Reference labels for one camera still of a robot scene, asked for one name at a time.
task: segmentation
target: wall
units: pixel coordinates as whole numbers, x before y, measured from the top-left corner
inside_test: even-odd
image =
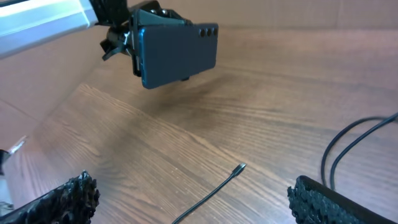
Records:
[[[160,4],[193,22],[227,26],[398,27],[398,0],[164,0]],[[29,134],[101,61],[99,42],[106,31],[95,27],[0,61],[0,149]]]

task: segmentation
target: wooden table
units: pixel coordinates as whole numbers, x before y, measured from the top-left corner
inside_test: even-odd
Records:
[[[394,30],[224,27],[216,68],[155,90],[117,55],[7,162],[12,199],[19,207],[86,169],[101,192],[93,223],[170,223],[245,162],[184,223],[294,223],[287,187],[320,180],[337,132],[398,111],[397,40]],[[392,124],[370,135],[336,171],[339,193],[395,222],[397,133]]]

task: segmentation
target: smartphone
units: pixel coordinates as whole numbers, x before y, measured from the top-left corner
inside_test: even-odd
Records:
[[[142,85],[151,89],[216,65],[218,24],[147,26],[139,30]]]

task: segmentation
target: cable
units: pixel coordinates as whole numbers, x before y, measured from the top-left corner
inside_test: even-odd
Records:
[[[344,134],[346,134],[349,130],[353,129],[355,126],[366,122],[366,121],[372,121],[372,120],[382,120],[382,122],[380,122],[379,124],[375,125],[373,128],[371,128],[370,130],[366,131],[364,134],[362,134],[359,138],[357,138],[354,142],[352,142],[343,152],[340,153],[340,155],[336,158],[336,160],[334,161],[331,171],[330,171],[330,188],[332,190],[335,190],[335,170],[337,167],[337,164],[339,163],[339,161],[341,160],[341,158],[343,158],[343,156],[349,151],[351,150],[355,145],[357,145],[357,143],[359,143],[362,139],[364,139],[366,136],[368,136],[369,134],[371,134],[373,131],[383,127],[384,125],[391,123],[393,121],[397,122],[396,120],[398,118],[398,113],[390,116],[390,117],[380,117],[380,116],[373,116],[373,117],[368,117],[368,118],[363,118],[360,120],[357,120],[355,122],[353,122],[352,124],[348,125],[345,129],[343,129],[342,131],[340,131],[336,137],[333,138],[333,140],[329,143],[328,147],[326,148],[325,152],[323,153],[323,157],[322,157],[322,163],[321,163],[321,176],[322,176],[322,184],[326,186],[326,178],[325,178],[325,164],[326,164],[326,158],[328,156],[328,153],[330,152],[330,150],[332,149],[332,147],[336,144],[336,142],[344,136]]]
[[[191,214],[193,211],[195,211],[200,205],[203,205],[207,200],[209,200],[212,196],[214,196],[221,188],[223,188],[230,180],[232,180],[234,177],[237,177],[240,173],[242,173],[243,169],[246,167],[245,163],[239,164],[231,173],[231,175],[222,183],[220,186],[218,186],[216,189],[214,189],[210,194],[208,194],[206,197],[204,197],[202,200],[200,200],[198,203],[196,203],[194,206],[189,208],[186,212],[184,212],[182,215],[180,215],[178,218],[176,218],[173,222],[173,224],[177,224],[180,221],[182,221],[185,217],[187,217],[189,214]]]

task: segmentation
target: phone mount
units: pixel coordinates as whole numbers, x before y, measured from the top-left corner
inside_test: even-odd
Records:
[[[90,1],[98,17],[97,24],[110,27],[106,39],[100,43],[105,52],[102,59],[107,60],[118,53],[128,55],[132,58],[133,73],[138,77],[142,75],[139,31],[143,27],[193,26],[190,20],[184,19],[174,10],[161,8],[158,1],[144,1],[130,8],[127,7],[126,0]]]

